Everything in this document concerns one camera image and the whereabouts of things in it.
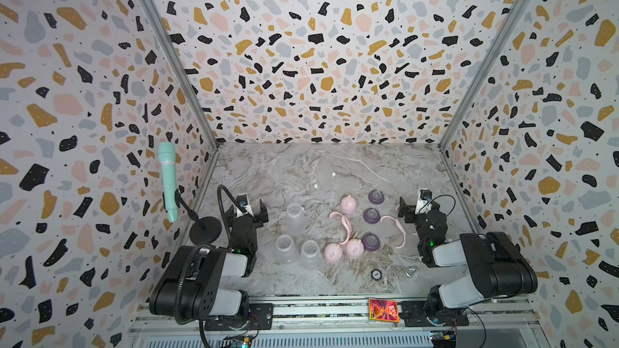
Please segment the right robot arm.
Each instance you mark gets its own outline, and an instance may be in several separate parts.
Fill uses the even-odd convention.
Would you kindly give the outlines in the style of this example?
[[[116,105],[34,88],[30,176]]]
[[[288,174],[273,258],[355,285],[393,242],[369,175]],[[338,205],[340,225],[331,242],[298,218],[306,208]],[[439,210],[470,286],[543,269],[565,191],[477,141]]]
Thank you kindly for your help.
[[[430,324],[454,325],[473,305],[537,290],[533,268],[505,233],[462,233],[448,241],[447,214],[433,198],[419,198],[414,206],[401,199],[398,217],[414,225],[419,257],[427,267],[466,267],[458,280],[430,289],[422,308]]]

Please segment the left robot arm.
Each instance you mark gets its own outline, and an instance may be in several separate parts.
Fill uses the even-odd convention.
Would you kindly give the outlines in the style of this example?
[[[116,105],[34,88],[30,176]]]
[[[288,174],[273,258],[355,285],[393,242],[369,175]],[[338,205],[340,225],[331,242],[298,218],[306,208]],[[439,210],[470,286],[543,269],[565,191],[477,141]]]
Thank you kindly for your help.
[[[233,207],[226,212],[231,247],[179,248],[149,298],[151,314],[179,325],[201,322],[206,331],[272,328],[272,304],[252,304],[247,292],[220,287],[223,278],[247,278],[256,266],[257,230],[269,214],[264,203],[255,214],[250,206],[245,209],[246,214]]]

